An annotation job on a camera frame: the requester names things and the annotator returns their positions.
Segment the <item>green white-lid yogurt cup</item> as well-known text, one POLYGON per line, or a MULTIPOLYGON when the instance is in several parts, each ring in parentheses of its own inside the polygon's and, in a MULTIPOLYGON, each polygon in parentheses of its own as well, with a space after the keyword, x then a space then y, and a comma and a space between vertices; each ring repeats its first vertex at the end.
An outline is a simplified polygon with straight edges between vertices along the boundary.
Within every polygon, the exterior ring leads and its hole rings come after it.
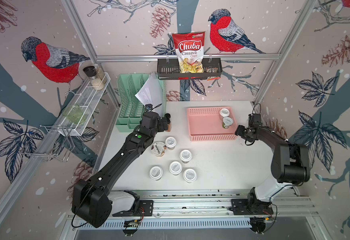
POLYGON ((224 117, 223 118, 223 124, 222 124, 222 127, 224 129, 228 129, 230 128, 232 125, 234 124, 234 120, 230 117, 224 117))

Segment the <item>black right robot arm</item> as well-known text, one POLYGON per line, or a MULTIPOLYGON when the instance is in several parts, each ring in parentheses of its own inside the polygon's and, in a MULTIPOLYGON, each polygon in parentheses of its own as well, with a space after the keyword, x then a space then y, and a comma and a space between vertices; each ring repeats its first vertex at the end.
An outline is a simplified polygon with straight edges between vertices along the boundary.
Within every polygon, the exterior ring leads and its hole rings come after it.
POLYGON ((249 203, 270 203, 273 197, 286 187, 300 186, 310 180, 308 147, 291 143, 265 127, 260 114, 250 114, 249 125, 239 125, 235 135, 244 139, 247 146, 253 145, 255 141, 262 141, 273 152, 271 175, 262 184, 250 190, 249 203))

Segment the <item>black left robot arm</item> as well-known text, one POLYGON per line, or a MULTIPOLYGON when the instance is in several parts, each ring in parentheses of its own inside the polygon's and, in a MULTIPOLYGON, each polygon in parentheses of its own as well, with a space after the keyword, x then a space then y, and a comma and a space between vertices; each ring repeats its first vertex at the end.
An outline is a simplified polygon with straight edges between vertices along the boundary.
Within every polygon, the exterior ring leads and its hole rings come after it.
POLYGON ((74 215, 95 228, 100 227, 116 206, 109 199, 113 186, 129 165, 153 144, 156 134, 168 130, 170 122, 166 116, 145 112, 140 124, 126 137, 114 157, 88 180, 80 179, 74 184, 74 215))

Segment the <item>brown foil-lid yogurt cup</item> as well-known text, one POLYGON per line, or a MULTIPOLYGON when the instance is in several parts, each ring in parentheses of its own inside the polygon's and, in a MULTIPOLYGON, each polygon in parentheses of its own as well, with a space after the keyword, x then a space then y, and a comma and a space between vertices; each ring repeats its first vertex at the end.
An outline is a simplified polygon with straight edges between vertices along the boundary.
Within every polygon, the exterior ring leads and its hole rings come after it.
POLYGON ((156 157, 163 157, 166 152, 167 146, 164 142, 154 142, 151 146, 151 152, 156 157))

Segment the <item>pink plastic basket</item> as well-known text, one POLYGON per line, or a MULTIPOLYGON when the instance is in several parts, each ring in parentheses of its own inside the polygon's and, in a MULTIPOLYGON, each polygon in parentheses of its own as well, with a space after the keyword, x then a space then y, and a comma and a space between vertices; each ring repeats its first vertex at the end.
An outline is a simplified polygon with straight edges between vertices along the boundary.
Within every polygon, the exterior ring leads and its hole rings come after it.
POLYGON ((231 141, 237 138, 238 123, 231 107, 188 108, 187 120, 191 141, 231 141), (224 128, 222 109, 227 109, 232 119, 228 128, 224 128))

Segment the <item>orange spice jar black lid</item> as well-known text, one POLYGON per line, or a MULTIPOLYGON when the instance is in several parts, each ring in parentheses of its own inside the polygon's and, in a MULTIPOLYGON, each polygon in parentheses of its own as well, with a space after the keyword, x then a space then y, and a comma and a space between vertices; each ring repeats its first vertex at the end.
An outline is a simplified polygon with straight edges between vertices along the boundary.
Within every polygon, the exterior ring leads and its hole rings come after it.
POLYGON ((169 123, 169 124, 168 124, 168 129, 166 130, 166 132, 170 132, 170 131, 171 131, 171 128, 172 128, 172 124, 169 123))

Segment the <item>green plastic file organizer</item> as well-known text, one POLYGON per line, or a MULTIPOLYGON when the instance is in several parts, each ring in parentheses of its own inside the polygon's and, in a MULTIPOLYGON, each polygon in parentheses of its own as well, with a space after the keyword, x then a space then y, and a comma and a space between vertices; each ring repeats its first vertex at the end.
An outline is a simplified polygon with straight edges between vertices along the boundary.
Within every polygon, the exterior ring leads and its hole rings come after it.
POLYGON ((120 133, 130 133, 139 125, 145 107, 135 94, 149 79, 148 74, 121 74, 117 79, 121 107, 115 127, 120 133))

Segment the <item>white paper stack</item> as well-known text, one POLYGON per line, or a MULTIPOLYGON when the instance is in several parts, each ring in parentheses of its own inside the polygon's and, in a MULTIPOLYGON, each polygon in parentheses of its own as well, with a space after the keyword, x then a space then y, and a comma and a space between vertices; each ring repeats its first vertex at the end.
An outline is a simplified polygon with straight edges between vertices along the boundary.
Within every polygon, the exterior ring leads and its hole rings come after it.
POLYGON ((165 98, 163 88, 160 85, 160 80, 155 72, 152 72, 148 80, 144 83, 142 88, 135 94, 135 97, 145 106, 148 104, 156 107, 153 111, 158 113, 161 117, 165 114, 165 98))

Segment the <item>green glass cup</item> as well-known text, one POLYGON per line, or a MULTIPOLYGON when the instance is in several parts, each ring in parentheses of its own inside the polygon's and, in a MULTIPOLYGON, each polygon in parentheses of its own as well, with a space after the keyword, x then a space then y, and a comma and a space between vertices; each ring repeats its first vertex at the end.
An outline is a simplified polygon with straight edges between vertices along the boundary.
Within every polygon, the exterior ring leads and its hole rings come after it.
POLYGON ((67 106, 63 109, 62 115, 72 124, 80 125, 86 120, 81 107, 77 104, 67 106))

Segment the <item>black-lid spice jar on shelf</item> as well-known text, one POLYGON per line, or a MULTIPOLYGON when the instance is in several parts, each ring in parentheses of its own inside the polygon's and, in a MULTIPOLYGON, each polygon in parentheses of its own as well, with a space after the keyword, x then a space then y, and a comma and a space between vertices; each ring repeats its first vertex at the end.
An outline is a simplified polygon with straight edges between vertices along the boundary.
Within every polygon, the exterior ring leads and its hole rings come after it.
POLYGON ((95 90, 100 91, 104 89, 105 84, 103 83, 103 79, 98 76, 94 66, 87 66, 83 68, 83 72, 90 79, 90 84, 95 90))

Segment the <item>red Chuba cassava chips bag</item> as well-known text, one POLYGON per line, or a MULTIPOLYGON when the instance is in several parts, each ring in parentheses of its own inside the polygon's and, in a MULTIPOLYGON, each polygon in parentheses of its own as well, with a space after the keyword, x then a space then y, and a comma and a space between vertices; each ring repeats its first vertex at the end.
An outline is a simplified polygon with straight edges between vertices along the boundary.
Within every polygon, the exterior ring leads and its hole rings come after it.
POLYGON ((172 34, 180 73, 203 73, 205 32, 172 34))

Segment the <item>black wall-mounted basket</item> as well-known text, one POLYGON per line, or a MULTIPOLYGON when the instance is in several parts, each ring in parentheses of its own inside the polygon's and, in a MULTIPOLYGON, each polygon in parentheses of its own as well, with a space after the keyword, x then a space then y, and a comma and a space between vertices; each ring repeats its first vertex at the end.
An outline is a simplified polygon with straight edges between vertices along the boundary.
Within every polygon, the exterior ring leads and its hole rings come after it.
POLYGON ((202 73, 181 73, 178 59, 158 59, 157 73, 160 80, 207 80, 220 78, 223 72, 220 58, 204 58, 202 73))

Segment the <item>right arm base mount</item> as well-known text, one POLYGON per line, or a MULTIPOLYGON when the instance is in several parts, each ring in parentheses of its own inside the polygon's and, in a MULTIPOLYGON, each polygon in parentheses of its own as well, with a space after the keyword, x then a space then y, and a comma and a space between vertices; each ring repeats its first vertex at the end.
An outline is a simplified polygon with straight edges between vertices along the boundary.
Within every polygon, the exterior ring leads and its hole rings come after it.
POLYGON ((235 216, 251 215, 250 229, 256 234, 268 231, 277 217, 272 209, 271 202, 258 200, 255 188, 250 190, 246 199, 231 199, 229 210, 235 216))

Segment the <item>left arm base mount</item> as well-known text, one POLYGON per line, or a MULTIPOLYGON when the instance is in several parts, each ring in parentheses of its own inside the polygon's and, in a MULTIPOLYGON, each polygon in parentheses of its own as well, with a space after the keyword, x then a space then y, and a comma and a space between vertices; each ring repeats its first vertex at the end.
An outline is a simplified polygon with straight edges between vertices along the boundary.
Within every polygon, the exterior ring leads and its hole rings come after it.
POLYGON ((123 223, 123 233, 132 237, 144 219, 153 214, 154 201, 141 200, 141 196, 131 191, 111 192, 108 198, 112 204, 112 217, 136 217, 137 220, 127 220, 123 223))

